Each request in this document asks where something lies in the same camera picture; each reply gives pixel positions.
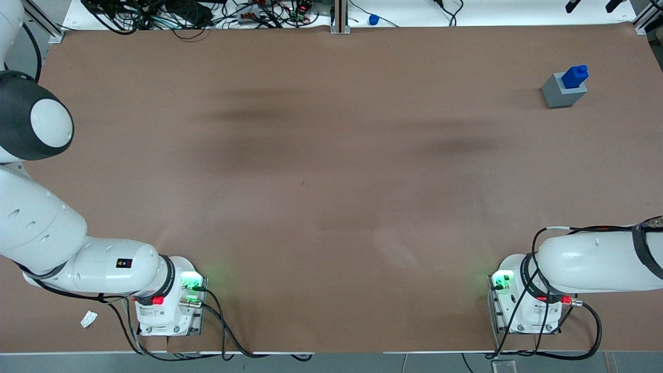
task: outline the gray block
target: gray block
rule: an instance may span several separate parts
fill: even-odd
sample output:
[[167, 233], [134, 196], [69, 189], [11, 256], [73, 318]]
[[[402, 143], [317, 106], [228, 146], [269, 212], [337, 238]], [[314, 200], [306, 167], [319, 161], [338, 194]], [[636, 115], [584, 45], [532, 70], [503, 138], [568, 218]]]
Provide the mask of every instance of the gray block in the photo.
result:
[[571, 106], [587, 93], [585, 83], [581, 83], [578, 88], [566, 88], [562, 82], [563, 72], [556, 72], [541, 87], [543, 96], [546, 98], [549, 108], [563, 108]]

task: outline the brown paper tabletop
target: brown paper tabletop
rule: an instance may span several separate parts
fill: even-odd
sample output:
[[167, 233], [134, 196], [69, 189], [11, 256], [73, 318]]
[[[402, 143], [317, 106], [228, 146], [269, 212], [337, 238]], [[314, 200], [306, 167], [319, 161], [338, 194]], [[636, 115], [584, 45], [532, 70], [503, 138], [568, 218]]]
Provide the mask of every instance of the brown paper tabletop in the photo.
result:
[[[589, 93], [546, 109], [575, 64]], [[190, 259], [250, 350], [491, 350], [485, 276], [539, 228], [661, 213], [663, 79], [630, 24], [72, 32], [42, 84], [76, 134], [28, 172], [91, 236]], [[0, 265], [2, 352], [129, 349], [106, 306]], [[581, 298], [601, 349], [663, 350], [661, 291]], [[578, 310], [542, 348], [593, 333]], [[219, 327], [167, 343], [219, 350]]]

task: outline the small paper scrap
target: small paper scrap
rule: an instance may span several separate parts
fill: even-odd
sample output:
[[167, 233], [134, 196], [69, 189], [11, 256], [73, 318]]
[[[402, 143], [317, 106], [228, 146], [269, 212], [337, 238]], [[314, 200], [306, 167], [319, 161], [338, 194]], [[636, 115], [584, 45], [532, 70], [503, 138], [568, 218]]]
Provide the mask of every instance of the small paper scrap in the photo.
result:
[[97, 316], [99, 316], [99, 314], [88, 311], [88, 313], [85, 314], [85, 317], [81, 320], [81, 326], [83, 326], [85, 329], [89, 328], [90, 325], [97, 319]]

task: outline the blue block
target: blue block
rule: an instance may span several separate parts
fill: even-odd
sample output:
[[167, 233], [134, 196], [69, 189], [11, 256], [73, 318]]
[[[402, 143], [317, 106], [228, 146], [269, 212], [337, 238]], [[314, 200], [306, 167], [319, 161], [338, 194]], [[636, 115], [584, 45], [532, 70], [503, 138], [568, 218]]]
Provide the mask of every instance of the blue block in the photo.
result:
[[587, 71], [587, 65], [572, 66], [564, 75], [562, 76], [562, 82], [564, 87], [568, 88], [578, 88], [580, 84], [589, 77], [589, 72]]

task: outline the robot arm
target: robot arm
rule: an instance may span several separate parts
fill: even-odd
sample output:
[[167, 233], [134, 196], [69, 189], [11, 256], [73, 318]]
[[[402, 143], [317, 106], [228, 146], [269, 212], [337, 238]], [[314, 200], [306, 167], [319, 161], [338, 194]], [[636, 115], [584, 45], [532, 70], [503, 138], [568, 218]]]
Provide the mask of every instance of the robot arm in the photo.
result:
[[[663, 263], [663, 233], [646, 234], [650, 252]], [[536, 256], [541, 273], [557, 293], [606, 293], [663, 288], [638, 258], [631, 232], [580, 232], [548, 238]]]
[[[4, 59], [23, 23], [21, 2], [0, 1], [0, 16]], [[55, 95], [23, 73], [0, 71], [0, 255], [33, 285], [134, 296], [144, 335], [191, 334], [204, 294], [193, 289], [203, 279], [188, 260], [134, 240], [89, 237], [85, 219], [23, 168], [67, 150], [73, 137], [72, 116]]]
[[580, 231], [545, 240], [536, 262], [532, 254], [507, 257], [489, 278], [493, 320], [508, 333], [556, 333], [568, 295], [663, 289], [660, 226], [653, 219], [612, 232]]

